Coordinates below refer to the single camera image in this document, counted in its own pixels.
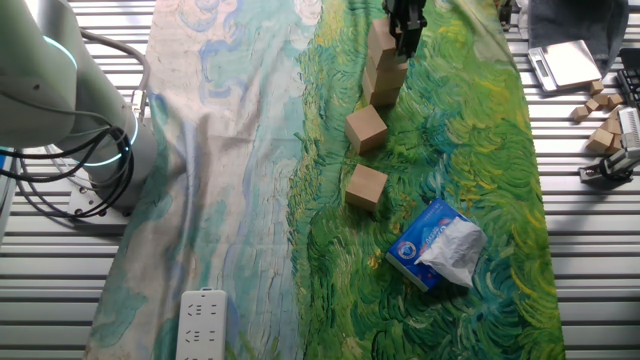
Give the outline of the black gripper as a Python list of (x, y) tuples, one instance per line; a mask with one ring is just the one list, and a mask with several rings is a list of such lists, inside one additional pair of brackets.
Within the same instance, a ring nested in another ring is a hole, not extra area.
[[(423, 10), (426, 0), (384, 0), (383, 10), (389, 18), (389, 33), (395, 41), (395, 58), (412, 58), (417, 50), (422, 30), (427, 26)], [(402, 48), (405, 31), (405, 54)]]

